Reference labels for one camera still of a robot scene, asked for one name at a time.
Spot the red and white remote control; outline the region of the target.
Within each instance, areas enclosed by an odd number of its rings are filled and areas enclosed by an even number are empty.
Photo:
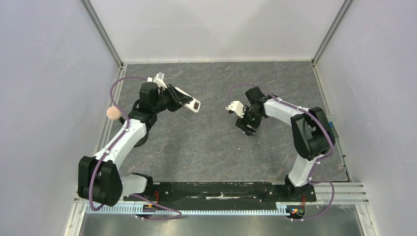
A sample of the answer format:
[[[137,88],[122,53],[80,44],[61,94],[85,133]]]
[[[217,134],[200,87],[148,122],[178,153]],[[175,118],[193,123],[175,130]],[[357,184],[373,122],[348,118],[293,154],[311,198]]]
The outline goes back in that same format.
[[[193,96],[191,96],[190,94],[184,92],[180,88],[175,87],[175,89],[177,91],[179,91],[180,93],[182,93],[183,95],[188,96],[188,97],[191,98],[191,101],[186,102],[185,105],[184,105],[184,107],[186,107],[187,109],[189,109],[189,110],[191,110],[191,111],[193,111],[195,113],[198,113],[199,110],[200,110],[200,107],[201,107],[201,102],[199,100],[197,100],[196,98],[194,98]]]

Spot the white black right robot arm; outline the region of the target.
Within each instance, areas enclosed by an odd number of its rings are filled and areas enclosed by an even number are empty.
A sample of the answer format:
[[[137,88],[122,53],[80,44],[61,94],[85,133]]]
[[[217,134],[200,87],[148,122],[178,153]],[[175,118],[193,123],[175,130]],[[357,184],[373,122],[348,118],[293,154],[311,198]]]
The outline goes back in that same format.
[[[320,161],[334,152],[335,137],[324,110],[320,107],[296,106],[276,95],[262,93],[253,87],[246,93],[249,105],[232,101],[226,106],[229,113],[237,115],[236,127],[247,136],[255,135],[263,118],[275,118],[291,127],[297,157],[292,170],[285,178],[284,195],[298,200]]]

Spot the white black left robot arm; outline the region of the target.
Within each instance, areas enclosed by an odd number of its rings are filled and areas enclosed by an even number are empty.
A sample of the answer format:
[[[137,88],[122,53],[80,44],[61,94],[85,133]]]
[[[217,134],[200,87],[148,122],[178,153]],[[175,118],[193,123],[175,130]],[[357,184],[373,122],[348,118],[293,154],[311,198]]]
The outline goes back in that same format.
[[[142,84],[131,112],[120,117],[123,125],[118,133],[94,156],[84,156],[79,161],[78,196],[88,200],[94,211],[100,209],[94,203],[112,207],[121,197],[133,194],[143,201],[150,200],[154,196],[152,178],[143,174],[122,177],[119,169],[131,150],[147,141],[160,112],[175,112],[183,107],[197,113],[201,103],[161,80]]]

